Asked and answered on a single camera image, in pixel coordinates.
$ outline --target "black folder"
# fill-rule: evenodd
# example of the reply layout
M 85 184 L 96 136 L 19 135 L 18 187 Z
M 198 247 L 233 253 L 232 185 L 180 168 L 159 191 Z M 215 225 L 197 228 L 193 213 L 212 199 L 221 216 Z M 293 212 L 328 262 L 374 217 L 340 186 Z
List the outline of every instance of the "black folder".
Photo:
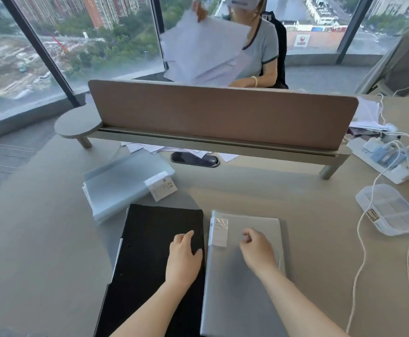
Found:
M 132 204 L 112 283 L 108 285 L 95 337 L 109 337 L 165 281 L 169 245 L 194 230 L 191 247 L 204 252 L 202 210 Z M 197 279 L 175 311 L 165 336 L 199 336 L 204 295 L 204 259 Z

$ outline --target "forearm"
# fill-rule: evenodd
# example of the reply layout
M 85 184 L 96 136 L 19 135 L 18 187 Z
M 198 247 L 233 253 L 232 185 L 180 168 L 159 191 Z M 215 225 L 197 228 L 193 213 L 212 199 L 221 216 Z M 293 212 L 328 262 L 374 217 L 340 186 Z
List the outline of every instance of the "forearm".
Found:
M 111 337 L 163 337 L 186 291 L 167 283 L 162 284 Z
M 308 300 L 277 269 L 259 275 L 290 337 L 347 337 L 348 335 Z
M 247 87 L 253 88 L 269 88 L 270 86 L 273 86 L 276 83 L 276 76 L 272 74 L 266 74 L 266 75 L 261 75 L 257 77 L 258 79 L 258 85 L 256 86 L 256 80 L 252 77 L 250 78 L 244 78 L 243 80 L 246 81 L 248 84 Z

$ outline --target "face mask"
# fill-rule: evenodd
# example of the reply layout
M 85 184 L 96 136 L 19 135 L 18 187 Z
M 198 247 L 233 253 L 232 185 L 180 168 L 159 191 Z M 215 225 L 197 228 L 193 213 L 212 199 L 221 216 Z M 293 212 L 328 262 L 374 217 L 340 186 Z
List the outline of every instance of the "face mask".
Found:
M 252 11 L 256 8 L 260 0 L 225 0 L 229 7 L 237 7 Z

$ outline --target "white sign with red logo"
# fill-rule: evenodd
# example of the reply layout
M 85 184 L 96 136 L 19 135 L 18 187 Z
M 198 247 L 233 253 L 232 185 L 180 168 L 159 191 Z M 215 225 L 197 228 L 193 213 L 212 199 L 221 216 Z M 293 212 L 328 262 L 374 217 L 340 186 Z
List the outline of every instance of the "white sign with red logo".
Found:
M 309 42 L 310 34 L 299 34 L 295 39 L 296 47 L 306 47 Z

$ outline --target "person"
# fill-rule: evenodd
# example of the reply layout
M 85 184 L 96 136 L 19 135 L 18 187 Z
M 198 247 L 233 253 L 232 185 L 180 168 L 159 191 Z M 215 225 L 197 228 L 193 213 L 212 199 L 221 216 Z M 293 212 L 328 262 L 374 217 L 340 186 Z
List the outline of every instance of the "person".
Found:
M 194 234 L 176 235 L 170 243 L 165 282 L 111 337 L 163 337 L 172 316 L 196 279 L 203 252 L 192 254 L 190 239 Z M 347 337 L 348 335 L 312 304 L 288 280 L 275 262 L 273 249 L 265 236 L 253 228 L 243 231 L 240 243 L 248 267 L 260 279 L 272 300 L 289 337 Z
M 235 88 L 267 88 L 273 86 L 278 78 L 279 44 L 275 25 L 260 16 L 264 0 L 251 1 L 254 2 L 251 7 L 248 4 L 245 7 L 247 9 L 242 6 L 228 7 L 228 20 L 251 27 L 246 45 L 242 48 L 250 56 L 251 62 L 230 84 Z M 207 17 L 207 11 L 202 7 L 201 2 L 194 1 L 192 9 L 197 14 L 198 22 Z

